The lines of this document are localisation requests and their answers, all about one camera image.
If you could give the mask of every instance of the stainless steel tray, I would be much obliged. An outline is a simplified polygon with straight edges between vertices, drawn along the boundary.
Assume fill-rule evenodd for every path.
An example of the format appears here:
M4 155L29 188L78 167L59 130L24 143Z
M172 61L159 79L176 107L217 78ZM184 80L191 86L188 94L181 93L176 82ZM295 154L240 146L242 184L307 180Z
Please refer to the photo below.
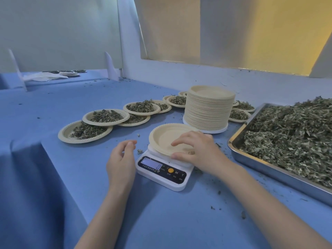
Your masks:
M232 155L238 162L257 170L267 176L270 176L277 181L280 181L306 195L313 197L332 207L332 190L319 184L313 183L301 176L297 176L280 167L272 165L252 155L249 155L241 150L239 147L243 144L243 134L248 130L253 120L259 115L262 110L268 107L277 106L275 104L264 103L258 107L255 113L247 122L229 139L228 146L232 150Z

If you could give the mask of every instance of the blue tablecloth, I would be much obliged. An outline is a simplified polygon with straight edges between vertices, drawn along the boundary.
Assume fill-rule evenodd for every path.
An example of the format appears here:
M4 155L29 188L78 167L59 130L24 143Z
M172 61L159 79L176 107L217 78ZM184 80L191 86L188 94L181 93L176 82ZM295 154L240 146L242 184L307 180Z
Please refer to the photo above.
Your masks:
M0 247L73 248L106 194L105 164L111 150L131 138L138 140L137 149L145 150L150 131L160 124L181 123L184 110L173 108L137 127L116 126L105 138L82 145L58 140L63 126L92 110L160 100L177 92L130 80L1 92ZM226 142L239 126L231 123L226 132L214 135L231 159ZM332 208L247 170L332 242ZM208 174L194 172L182 192L136 175L117 248L268 248L250 217L241 218L242 211L223 183Z

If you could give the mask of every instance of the forearm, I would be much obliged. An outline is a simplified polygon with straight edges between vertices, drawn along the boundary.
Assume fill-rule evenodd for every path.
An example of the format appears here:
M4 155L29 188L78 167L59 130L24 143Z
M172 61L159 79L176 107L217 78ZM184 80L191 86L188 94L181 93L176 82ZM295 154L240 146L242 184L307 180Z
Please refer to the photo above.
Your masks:
M241 202L273 248L331 248L309 225L269 194L237 164L220 173L231 192Z
M97 214L90 222L76 249L114 248L121 228L129 190L110 187Z

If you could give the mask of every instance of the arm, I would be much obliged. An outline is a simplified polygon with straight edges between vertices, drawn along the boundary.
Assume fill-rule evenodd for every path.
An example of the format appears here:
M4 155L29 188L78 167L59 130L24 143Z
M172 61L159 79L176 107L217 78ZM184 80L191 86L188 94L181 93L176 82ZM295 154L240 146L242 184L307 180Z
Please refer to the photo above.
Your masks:
M332 248L328 241L260 186L243 167L231 162L215 145L211 135L188 132L172 146L181 143L193 146L195 154L174 153L172 158L190 162L221 179L273 248Z
M114 248L135 178L135 144L134 140L124 141L112 151L106 164L110 181L108 193L75 249Z

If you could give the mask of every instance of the digital kitchen scale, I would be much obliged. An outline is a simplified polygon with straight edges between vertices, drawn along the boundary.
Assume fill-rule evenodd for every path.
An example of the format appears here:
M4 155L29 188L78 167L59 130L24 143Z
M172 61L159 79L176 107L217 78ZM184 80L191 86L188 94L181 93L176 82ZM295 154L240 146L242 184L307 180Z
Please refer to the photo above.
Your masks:
M191 163L159 153L150 144L135 165L140 175L173 191L181 191L186 187L194 167Z

